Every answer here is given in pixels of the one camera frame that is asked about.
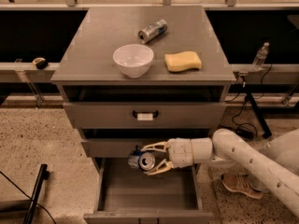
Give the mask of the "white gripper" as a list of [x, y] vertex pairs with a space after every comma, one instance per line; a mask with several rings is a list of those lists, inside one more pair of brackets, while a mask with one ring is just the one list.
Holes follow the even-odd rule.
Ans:
[[142, 151], [166, 152], [168, 149], [169, 160], [163, 159], [152, 170], [146, 171], [146, 175], [158, 175], [168, 172], [172, 168], [184, 168], [193, 164], [192, 142], [190, 139], [170, 139], [154, 144], [149, 144], [141, 148]]

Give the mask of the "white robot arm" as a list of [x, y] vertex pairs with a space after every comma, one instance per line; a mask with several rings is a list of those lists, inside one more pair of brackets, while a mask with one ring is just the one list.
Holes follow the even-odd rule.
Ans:
[[210, 138], [169, 139], [146, 145], [141, 150], [168, 155], [158, 165], [146, 169], [147, 175], [198, 163], [212, 167], [238, 163], [299, 216], [298, 143], [299, 130], [294, 130], [268, 142], [263, 151], [258, 151], [236, 133], [218, 129]]

